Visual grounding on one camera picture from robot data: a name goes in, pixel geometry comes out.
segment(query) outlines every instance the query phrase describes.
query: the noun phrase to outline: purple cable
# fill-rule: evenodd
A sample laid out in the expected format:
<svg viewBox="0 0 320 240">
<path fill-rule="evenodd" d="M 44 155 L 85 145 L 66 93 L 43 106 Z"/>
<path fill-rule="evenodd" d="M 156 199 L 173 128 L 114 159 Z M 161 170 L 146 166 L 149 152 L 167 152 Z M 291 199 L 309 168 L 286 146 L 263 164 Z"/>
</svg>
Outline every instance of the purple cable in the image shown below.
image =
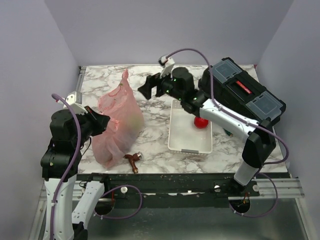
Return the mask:
<svg viewBox="0 0 320 240">
<path fill-rule="evenodd" d="M 242 216 L 242 217 L 246 217 L 246 218 L 256 219 L 256 218 L 264 217 L 264 216 L 268 215 L 269 213 L 271 213 L 273 210 L 276 209 L 276 206 L 277 206 L 277 204 L 278 204 L 278 199 L 279 199 L 278 190 L 277 190 L 276 184 L 275 184 L 274 181 L 272 181 L 272 179 L 271 179 L 269 176 L 267 176 L 266 174 L 261 173 L 261 172 L 260 172 L 259 174 L 262 175 L 262 176 L 264 176 L 264 177 L 266 177 L 267 179 L 269 179 L 270 182 L 272 183 L 273 187 L 274 187 L 275 200 L 274 200 L 274 204 L 273 204 L 272 208 L 270 208 L 269 211 L 266 211 L 265 213 L 262 213 L 262 214 L 259 214 L 259 215 L 245 215 L 245 214 L 243 214 L 243 213 L 237 212 L 237 211 L 231 206 L 231 204 L 229 204 L 229 207 L 232 209 L 232 211 L 233 211 L 235 214 L 237 214 L 237 215 L 239 215 L 239 216 Z"/>
<path fill-rule="evenodd" d="M 198 50 L 196 50 L 196 49 L 194 49 L 194 48 L 182 48 L 182 49 L 176 50 L 176 51 L 168 54 L 168 55 L 166 56 L 166 58 L 169 58 L 169 57 L 171 57 L 172 55 L 175 55 L 176 53 L 183 52 L 183 51 L 193 51 L 193 52 L 196 52 L 196 53 L 200 54 L 200 55 L 203 57 L 203 59 L 205 60 L 206 64 L 208 65 L 209 69 L 210 69 L 211 65 L 210 65 L 208 59 L 206 58 L 206 56 L 205 56 L 202 52 L 200 52 L 200 51 L 198 51 Z M 215 98 L 214 98 L 214 76 L 213 76 L 213 74 L 212 74 L 212 71 L 209 70 L 209 73 L 210 73 L 210 83 L 211 83 L 211 84 L 210 84 L 210 85 L 211 85 L 211 99 L 212 99 L 213 104 L 214 104 L 217 108 L 219 108 L 220 106 L 217 104 L 217 102 L 216 102 L 216 100 L 215 100 Z M 236 120 L 238 120 L 238 121 L 240 121 L 240 122 L 242 122 L 242 123 L 244 123 L 244 124 L 247 124 L 247 122 L 246 122 L 245 120 L 243 120 L 243 119 L 241 119 L 240 117 L 238 117 L 238 116 L 232 114 L 231 112 L 225 110 L 223 107 L 222 107 L 220 110 L 221 110 L 222 112 L 228 114 L 228 115 L 231 116 L 232 118 L 234 118 L 234 119 L 236 119 Z M 284 146 L 284 148 L 285 148 L 285 152 L 286 152 L 286 153 L 285 153 L 285 156 L 284 156 L 284 158 L 283 158 L 282 160 L 272 161 L 272 162 L 265 162 L 264 165 L 268 165 L 268 164 L 280 164 L 280 163 L 283 163 L 284 161 L 286 161 L 286 160 L 288 159 L 288 157 L 289 157 L 289 148 L 288 148 L 288 146 L 287 146 L 287 144 L 285 143 L 284 140 L 282 140 L 279 136 L 277 136 L 277 135 L 276 135 L 275 133 L 273 133 L 272 131 L 269 131 L 269 130 L 267 130 L 267 129 L 259 126 L 259 125 L 252 124 L 252 123 L 250 123 L 250 122 L 248 123 L 248 125 L 251 126 L 251 127 L 253 127 L 253 128 L 260 129 L 260 130 L 266 132 L 267 134 L 275 137 L 276 139 L 278 139 L 278 140 L 283 144 L 283 146 Z"/>
<path fill-rule="evenodd" d="M 95 212 L 95 215 L 97 215 L 99 217 L 102 217 L 104 219 L 117 219 L 117 220 L 128 219 L 128 218 L 131 218 L 134 215 L 136 215 L 140 211 L 140 209 L 142 207 L 142 201 L 143 201 L 142 193 L 136 186 L 132 186 L 132 185 L 116 186 L 115 188 L 112 188 L 111 190 L 109 190 L 106 193 L 104 193 L 101 197 L 104 197 L 105 195 L 108 195 L 108 194 L 112 193 L 114 190 L 117 190 L 117 189 L 120 189 L 120 188 L 123 188 L 123 187 L 133 188 L 133 189 L 137 190 L 137 192 L 139 193 L 139 195 L 140 195 L 140 204 L 139 204 L 139 207 L 136 209 L 136 211 L 134 213 L 128 215 L 128 216 L 104 216 L 104 215 L 99 215 L 97 212 Z"/>
<path fill-rule="evenodd" d="M 61 188 L 61 185 L 62 183 L 64 182 L 68 172 L 70 171 L 71 167 L 73 166 L 74 162 L 76 161 L 76 158 L 77 158 L 77 155 L 80 151 L 80 144 L 81 144 L 81 129 L 80 129 L 80 123 L 79 123 L 79 120 L 76 116 L 76 113 L 75 111 L 72 109 L 72 107 L 62 98 L 60 97 L 59 95 L 53 93 L 52 95 L 52 98 L 54 100 L 60 100 L 61 102 L 63 102 L 64 105 L 66 105 L 66 107 L 69 109 L 73 119 L 74 119 L 74 122 L 75 122 L 75 126 L 76 126 L 76 132 L 77 132 L 77 141 L 76 141 L 76 147 L 75 147 L 75 151 L 74 151 L 74 154 L 72 156 L 72 159 L 68 165 L 68 167 L 66 168 L 66 170 L 64 171 L 58 185 L 56 186 L 56 189 L 54 191 L 54 194 L 53 194 L 53 199 L 52 199 L 52 203 L 53 206 L 51 207 L 51 215 L 50 215 L 50 240 L 53 240 L 54 239 L 54 219 L 55 219 L 55 207 L 56 207 L 56 201 L 57 201 L 57 197 L 58 197 L 58 193 L 59 193 L 59 190 Z"/>
</svg>

